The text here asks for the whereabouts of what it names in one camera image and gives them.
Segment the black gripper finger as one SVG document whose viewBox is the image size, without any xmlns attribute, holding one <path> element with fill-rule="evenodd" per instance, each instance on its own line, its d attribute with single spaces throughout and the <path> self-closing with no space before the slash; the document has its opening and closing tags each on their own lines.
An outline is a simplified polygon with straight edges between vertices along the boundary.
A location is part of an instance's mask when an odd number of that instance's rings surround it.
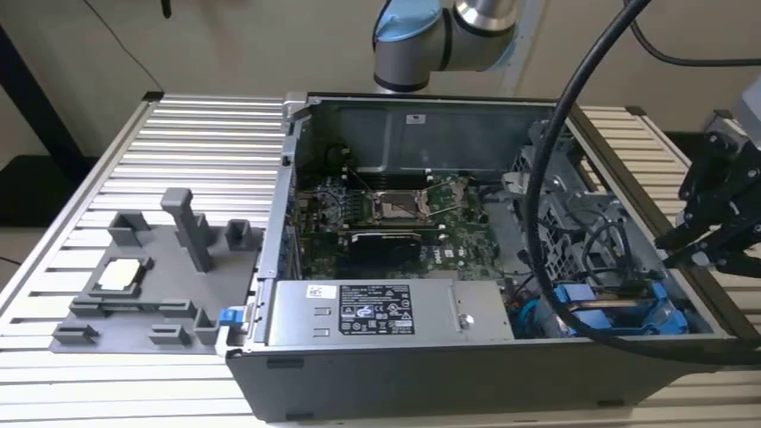
<svg viewBox="0 0 761 428">
<path fill-rule="evenodd" d="M 714 267 L 726 275 L 760 277 L 760 258 L 745 253 L 760 243 L 760 214 L 734 214 L 724 221 L 688 213 L 684 222 L 661 236 L 669 268 Z"/>
<path fill-rule="evenodd" d="M 687 203 L 679 225 L 656 239 L 656 247 L 679 250 L 696 241 L 709 230 L 709 221 L 716 219 L 717 208 L 712 208 L 712 192 L 725 179 L 729 161 L 725 155 L 699 154 L 692 161 L 679 198 Z"/>
</svg>

